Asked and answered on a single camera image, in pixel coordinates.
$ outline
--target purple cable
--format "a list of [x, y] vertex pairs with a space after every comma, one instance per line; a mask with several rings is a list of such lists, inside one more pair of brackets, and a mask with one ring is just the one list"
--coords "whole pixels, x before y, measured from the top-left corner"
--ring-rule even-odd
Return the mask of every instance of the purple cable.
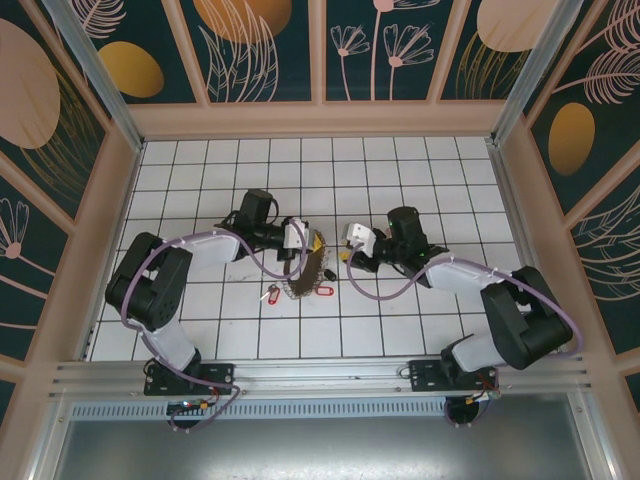
[[358, 292], [360, 292], [362, 295], [364, 295], [367, 298], [370, 298], [371, 300], [378, 300], [378, 301], [386, 301], [386, 300], [393, 300], [394, 298], [398, 298], [400, 295], [402, 295], [404, 292], [406, 292], [407, 290], [409, 290], [409, 288], [411, 288], [417, 281], [418, 279], [424, 275], [425, 273], [427, 273], [427, 271], [429, 271], [431, 268], [437, 266], [437, 265], [442, 265], [445, 263], [458, 263], [460, 265], [469, 265], [471, 267], [477, 268], [489, 275], [493, 275], [496, 276], [502, 280], [505, 280], [509, 283], [512, 283], [514, 285], [516, 285], [518, 288], [524, 290], [525, 292], [527, 292], [528, 294], [534, 296], [535, 298], [537, 298], [538, 300], [540, 300], [542, 303], [544, 303], [545, 305], [547, 305], [550, 309], [552, 309], [554, 312], [556, 312], [558, 314], [558, 316], [560, 318], [562, 318], [562, 320], [564, 320], [567, 325], [569, 325], [569, 327], [571, 328], [571, 330], [573, 331], [573, 334], [576, 338], [576, 343], [575, 343], [575, 347], [568, 351], [568, 352], [563, 352], [563, 353], [559, 353], [559, 354], [555, 354], [552, 356], [552, 358], [562, 358], [562, 357], [570, 357], [572, 355], [575, 355], [576, 353], [579, 353], [582, 351], [582, 348], [584, 346], [584, 339], [582, 338], [582, 332], [580, 332], [580, 329], [578, 328], [578, 326], [576, 325], [576, 323], [573, 321], [573, 319], [569, 316], [569, 314], [567, 312], [565, 312], [562, 308], [560, 308], [560, 306], [558, 304], [556, 304], [553, 300], [551, 300], [550, 298], [547, 298], [545, 295], [543, 295], [542, 293], [540, 293], [539, 291], [537, 291], [535, 288], [530, 287], [529, 285], [527, 285], [526, 283], [521, 282], [520, 280], [517, 280], [513, 277], [511, 277], [510, 275], [507, 275], [505, 273], [502, 273], [501, 271], [495, 269], [495, 268], [489, 268], [486, 265], [482, 265], [480, 263], [476, 263], [473, 262], [471, 260], [465, 260], [462, 258], [456, 258], [453, 255], [451, 255], [450, 257], [446, 257], [446, 258], [440, 258], [437, 260], [433, 260], [431, 262], [429, 262], [427, 265], [425, 265], [424, 267], [422, 267], [422, 269], [420, 269], [420, 271], [418, 271], [418, 273], [416, 273], [413, 278], [411, 278], [411, 280], [409, 280], [409, 282], [402, 287], [400, 290], [398, 290], [395, 293], [392, 293], [391, 295], [387, 295], [384, 297], [378, 296], [378, 295], [373, 295], [367, 291], [365, 291], [362, 287], [360, 287], [360, 285], [358, 285], [355, 281], [355, 279], [353, 278], [353, 274], [351, 273], [351, 262], [353, 260], [353, 256], [358, 252], [358, 250], [360, 250], [360, 248], [362, 248], [363, 244], [357, 244], [353, 247], [353, 250], [351, 251], [351, 254], [349, 255], [349, 259], [347, 260], [347, 277], [349, 277], [349, 281], [351, 282], [351, 284], [353, 285], [353, 288], [355, 288]]
[[[304, 233], [302, 232], [302, 230], [300, 230], [300, 228], [295, 224], [292, 223], [293, 228], [296, 230], [296, 233], [298, 234], [298, 236], [302, 239], [302, 244], [304, 245]], [[210, 231], [210, 232], [200, 232], [200, 233], [194, 233], [193, 235], [187, 235], [185, 237], [180, 237], [180, 238], [175, 238], [173, 240], [169, 240], [165, 243], [163, 243], [162, 245], [160, 245], [158, 248], [156, 248], [155, 250], [153, 250], [149, 256], [144, 260], [144, 262], [142, 262], [142, 265], [140, 265], [140, 268], [138, 269], [138, 271], [135, 273], [135, 275], [133, 276], [133, 279], [131, 280], [131, 284], [129, 285], [129, 288], [127, 288], [127, 291], [124, 295], [124, 299], [122, 301], [122, 306], [121, 306], [121, 317], [120, 317], [120, 321], [122, 322], [122, 324], [126, 327], [126, 328], [130, 328], [132, 330], [135, 330], [138, 334], [142, 334], [142, 327], [139, 327], [133, 323], [129, 323], [129, 321], [127, 320], [127, 312], [129, 311], [129, 303], [131, 302], [131, 297], [133, 296], [133, 291], [136, 288], [136, 285], [138, 285], [138, 282], [140, 281], [140, 278], [142, 278], [143, 273], [146, 271], [147, 267], [151, 264], [151, 262], [158, 256], [160, 255], [163, 251], [165, 251], [168, 248], [171, 248], [175, 245], [184, 245], [186, 243], [190, 243], [196, 240], [202, 240], [202, 239], [206, 239], [206, 238], [213, 238], [213, 237], [233, 237], [236, 240], [238, 240], [240, 242], [240, 244], [244, 247], [244, 249], [247, 251], [247, 253], [249, 253], [249, 256], [251, 257], [251, 259], [256, 263], [256, 265], [258, 265], [258, 267], [267, 275], [276, 278], [278, 280], [288, 280], [289, 278], [293, 277], [295, 274], [297, 274], [299, 271], [302, 270], [306, 260], [307, 260], [307, 251], [305, 248], [301, 249], [301, 253], [300, 253], [300, 264], [293, 270], [293, 272], [291, 272], [289, 275], [279, 275], [276, 273], [273, 273], [269, 270], [267, 270], [265, 268], [264, 265], [262, 265], [260, 263], [260, 260], [258, 260], [258, 258], [255, 256], [255, 254], [253, 253], [253, 251], [251, 250], [251, 247], [249, 246], [249, 244], [239, 235], [233, 233], [233, 232], [229, 232], [227, 230], [223, 231], [224, 233], [219, 233], [217, 231]], [[209, 418], [207, 418], [206, 420], [202, 420], [201, 422], [199, 422], [198, 424], [196, 424], [194, 427], [192, 428], [180, 428], [178, 427], [175, 422], [173, 421], [173, 418], [171, 419], [170, 423], [171, 426], [173, 427], [174, 431], [177, 430], [181, 430], [184, 431], [185, 433], [189, 433], [191, 430], [198, 430], [200, 428], [204, 428], [207, 425], [209, 425], [211, 422], [213, 422], [218, 416], [220, 416], [222, 414], [222, 412], [224, 412], [227, 407], [229, 407], [229, 405], [231, 405], [231, 403], [238, 398], [238, 395], [240, 395], [240, 387], [238, 387], [237, 385], [228, 385], [226, 383], [216, 383], [216, 382], [210, 382], [208, 380], [202, 380], [200, 378], [195, 378], [192, 377], [190, 375], [187, 375], [186, 373], [182, 372], [181, 370], [178, 370], [177, 368], [175, 368], [173, 365], [171, 365], [166, 359], [164, 359], [160, 353], [158, 353], [158, 351], [153, 347], [153, 345], [151, 345], [149, 343], [149, 341], [146, 339], [146, 337], [144, 336], [144, 334], [142, 334], [142, 341], [145, 344], [145, 346], [147, 347], [147, 349], [149, 349], [149, 352], [151, 352], [151, 355], [153, 355], [153, 357], [161, 364], [164, 365], [165, 367], [167, 367], [169, 370], [171, 370], [171, 372], [173, 372], [174, 374], [178, 375], [179, 377], [184, 378], [185, 380], [187, 380], [188, 382], [192, 382], [192, 383], [197, 383], [198, 385], [204, 385], [207, 387], [211, 387], [211, 388], [217, 388], [217, 389], [222, 389], [222, 388], [231, 388], [233, 390], [233, 394], [231, 395], [231, 398], [229, 398], [229, 400], [227, 400], [225, 402], [224, 405], [222, 405], [222, 407], [220, 407], [213, 415], [211, 415]]]

